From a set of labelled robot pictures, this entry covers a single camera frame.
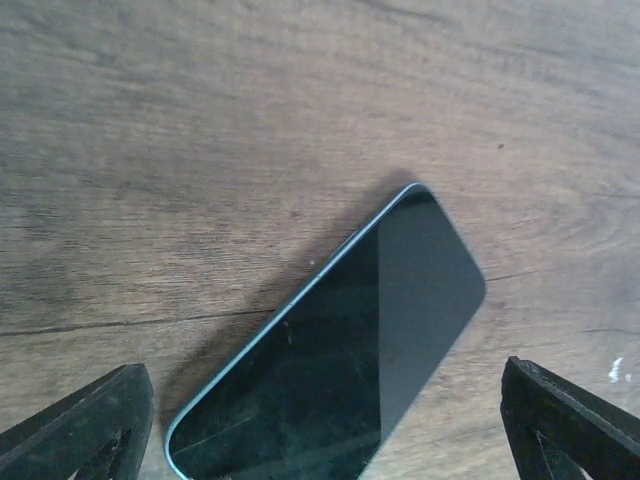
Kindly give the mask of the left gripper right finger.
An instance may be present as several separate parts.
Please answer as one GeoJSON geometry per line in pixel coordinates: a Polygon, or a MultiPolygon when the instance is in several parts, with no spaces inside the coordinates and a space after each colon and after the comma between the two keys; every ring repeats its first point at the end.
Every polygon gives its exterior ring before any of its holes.
{"type": "Polygon", "coordinates": [[[508,358],[501,416],[521,479],[637,479],[639,419],[540,365],[508,358]]]}

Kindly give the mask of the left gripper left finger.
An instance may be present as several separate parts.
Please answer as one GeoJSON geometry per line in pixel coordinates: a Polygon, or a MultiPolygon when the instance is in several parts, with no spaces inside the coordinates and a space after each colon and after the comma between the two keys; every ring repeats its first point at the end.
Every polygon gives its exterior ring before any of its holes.
{"type": "Polygon", "coordinates": [[[122,365],[1,433],[3,479],[136,479],[154,418],[146,367],[122,365]]]}

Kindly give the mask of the blue-edged dark phone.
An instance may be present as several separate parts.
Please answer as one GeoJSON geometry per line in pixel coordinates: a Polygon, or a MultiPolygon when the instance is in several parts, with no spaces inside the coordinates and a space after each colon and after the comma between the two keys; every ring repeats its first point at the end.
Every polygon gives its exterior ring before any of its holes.
{"type": "Polygon", "coordinates": [[[183,479],[356,479],[481,306],[429,188],[402,188],[177,414],[183,479]]]}

